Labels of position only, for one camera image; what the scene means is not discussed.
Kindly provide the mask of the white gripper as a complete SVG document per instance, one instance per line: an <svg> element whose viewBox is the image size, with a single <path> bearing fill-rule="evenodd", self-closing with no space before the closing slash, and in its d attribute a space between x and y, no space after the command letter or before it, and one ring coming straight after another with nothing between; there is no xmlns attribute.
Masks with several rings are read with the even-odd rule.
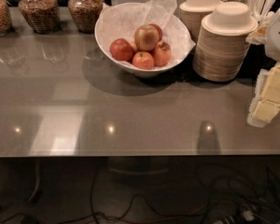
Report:
<svg viewBox="0 0 280 224"><path fill-rule="evenodd" d="M259 71L255 96L248 109L247 123L263 128L280 112L280 8L250 33L246 41L263 45L266 56L278 62L270 70Z"/></svg>

